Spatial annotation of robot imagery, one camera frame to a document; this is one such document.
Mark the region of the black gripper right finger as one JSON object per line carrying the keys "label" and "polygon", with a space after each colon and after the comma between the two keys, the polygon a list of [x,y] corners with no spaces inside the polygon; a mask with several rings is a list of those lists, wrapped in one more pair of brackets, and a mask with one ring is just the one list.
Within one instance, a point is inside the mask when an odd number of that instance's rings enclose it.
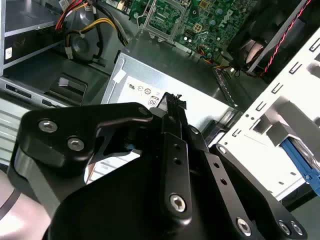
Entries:
{"label": "black gripper right finger", "polygon": [[191,171],[191,199],[200,240],[306,240],[296,218],[229,152],[208,149],[181,110]]}

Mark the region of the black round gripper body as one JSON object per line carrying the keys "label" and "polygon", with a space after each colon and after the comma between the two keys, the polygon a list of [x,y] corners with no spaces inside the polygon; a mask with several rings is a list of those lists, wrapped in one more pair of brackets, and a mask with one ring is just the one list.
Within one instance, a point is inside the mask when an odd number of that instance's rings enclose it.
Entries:
{"label": "black round gripper body", "polygon": [[237,240],[239,209],[220,159],[191,150],[131,161],[70,195],[51,240]]}

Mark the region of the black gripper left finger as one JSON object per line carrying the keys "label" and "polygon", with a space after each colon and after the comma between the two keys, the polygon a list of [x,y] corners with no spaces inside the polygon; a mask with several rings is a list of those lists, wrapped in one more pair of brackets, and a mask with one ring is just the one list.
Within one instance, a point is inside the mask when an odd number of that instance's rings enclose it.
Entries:
{"label": "black gripper left finger", "polygon": [[165,93],[167,110],[140,103],[49,108],[20,122],[9,172],[27,183],[53,220],[73,193],[142,158],[171,153],[189,159],[179,95]]}

